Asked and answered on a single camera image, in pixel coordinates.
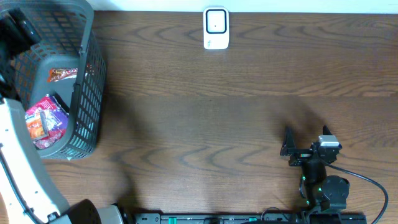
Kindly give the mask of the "red purple snack bag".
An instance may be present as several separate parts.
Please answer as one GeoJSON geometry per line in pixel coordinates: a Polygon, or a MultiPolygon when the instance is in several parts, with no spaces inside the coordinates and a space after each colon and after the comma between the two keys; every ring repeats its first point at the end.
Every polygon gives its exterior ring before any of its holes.
{"type": "Polygon", "coordinates": [[[46,138],[32,141],[38,149],[46,149],[55,144],[65,134],[68,125],[68,113],[62,109],[58,101],[52,95],[45,95],[29,108],[25,112],[25,117],[38,111],[43,111],[45,113],[49,135],[46,138]]]}

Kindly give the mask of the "orange tissue pack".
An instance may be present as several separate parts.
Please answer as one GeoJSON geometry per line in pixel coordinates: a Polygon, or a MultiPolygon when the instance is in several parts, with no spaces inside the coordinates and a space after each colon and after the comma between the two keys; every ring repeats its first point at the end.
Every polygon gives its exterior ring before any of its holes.
{"type": "Polygon", "coordinates": [[[30,138],[34,141],[46,138],[49,135],[45,113],[43,111],[25,117],[30,138]]]}

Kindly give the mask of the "brown orange candy bar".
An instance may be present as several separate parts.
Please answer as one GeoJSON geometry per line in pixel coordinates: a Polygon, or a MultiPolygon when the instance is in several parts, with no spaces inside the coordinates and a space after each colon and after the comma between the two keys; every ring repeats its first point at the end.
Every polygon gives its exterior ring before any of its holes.
{"type": "Polygon", "coordinates": [[[47,81],[58,82],[69,78],[76,78],[78,74],[77,68],[52,68],[49,70],[49,77],[47,81]]]}

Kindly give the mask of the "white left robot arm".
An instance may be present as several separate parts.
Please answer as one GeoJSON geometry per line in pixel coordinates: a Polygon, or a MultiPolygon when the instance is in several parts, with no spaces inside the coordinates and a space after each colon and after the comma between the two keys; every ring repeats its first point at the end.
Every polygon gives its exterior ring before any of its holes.
{"type": "Polygon", "coordinates": [[[106,64],[86,1],[1,2],[1,196],[10,223],[127,223],[117,204],[70,205],[44,159],[96,147],[106,64]]]}

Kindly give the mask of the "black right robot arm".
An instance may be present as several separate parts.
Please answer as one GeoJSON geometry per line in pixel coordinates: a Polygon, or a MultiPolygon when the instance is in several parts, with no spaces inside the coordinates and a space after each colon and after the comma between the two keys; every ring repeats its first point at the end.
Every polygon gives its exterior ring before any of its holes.
{"type": "Polygon", "coordinates": [[[341,149],[342,145],[326,126],[307,149],[297,148],[292,130],[285,130],[280,155],[289,157],[289,166],[301,168],[299,191],[313,212],[338,213],[346,208],[348,180],[326,173],[326,166],[336,161],[341,149]]]}

